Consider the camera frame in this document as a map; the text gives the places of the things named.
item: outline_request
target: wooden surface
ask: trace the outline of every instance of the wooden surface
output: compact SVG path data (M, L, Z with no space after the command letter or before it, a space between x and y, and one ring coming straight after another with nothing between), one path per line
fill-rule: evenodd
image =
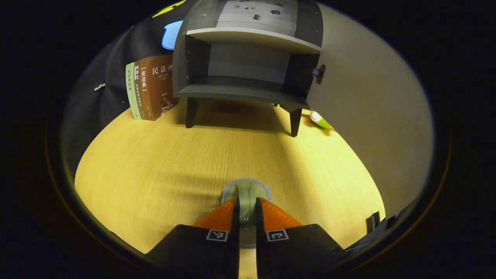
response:
M321 47L305 42L304 40L281 33L253 28L215 27L189 30L186 35L195 37L209 44L216 42L233 42L238 44L252 44L278 49L292 54L307 53L319 54Z
M156 121L135 121L128 109L90 144L75 188L104 226L147 253L219 206L229 181L252 177L277 206L346 248L366 234L367 217L385 216L384 205L346 142L309 113L293 138L289 114L265 103L205 99L190 129L185 99ZM256 278L255 250L240 256L240 278Z

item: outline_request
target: blue sticker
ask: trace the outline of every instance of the blue sticker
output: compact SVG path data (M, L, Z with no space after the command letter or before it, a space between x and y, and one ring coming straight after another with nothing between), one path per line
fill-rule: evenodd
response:
M183 23L182 20L169 23L164 26L164 37L162 38L162 47L164 49L173 50L176 44L176 38L178 37L179 28Z

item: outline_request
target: book spine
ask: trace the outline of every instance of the book spine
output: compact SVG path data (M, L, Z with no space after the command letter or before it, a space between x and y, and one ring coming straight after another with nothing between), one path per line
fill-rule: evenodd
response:
M148 88L148 58L139 61L140 64L140 82L141 82L141 103L142 106L142 119L153 120L152 108L150 103L150 94Z
M138 108L138 100L136 97L136 90L134 85L135 71L134 71L134 63L127 64L125 67L126 74L126 88L127 88L127 97L129 99L129 105L131 107L132 116L135 120L140 120L141 115L139 113Z

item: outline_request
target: green object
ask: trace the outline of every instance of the green object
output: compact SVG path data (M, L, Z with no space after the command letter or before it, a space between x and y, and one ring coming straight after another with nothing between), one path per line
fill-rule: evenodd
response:
M222 203L234 198L240 199L240 247L256 247L256 198L272 201L267 185L252 178L238 179L229 183L222 195Z
M329 125L329 123L322 117L320 116L320 114L318 114L316 111L312 111L310 113L310 118L312 119L312 121L319 125L320 127L324 128L324 129L332 129L332 127Z

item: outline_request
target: yellow tabletop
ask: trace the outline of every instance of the yellow tabletop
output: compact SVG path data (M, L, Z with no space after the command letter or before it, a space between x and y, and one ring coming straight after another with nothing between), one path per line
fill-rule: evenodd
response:
M135 121L128 109L90 144L75 188L106 228L147 253L176 225L219 206L228 182L251 177L277 206L346 248L374 212L384 218L384 205L353 150L309 114L293 138L289 114L270 104L204 100L190 129L185 99L156 121ZM256 278L254 249L241 250L240 278Z

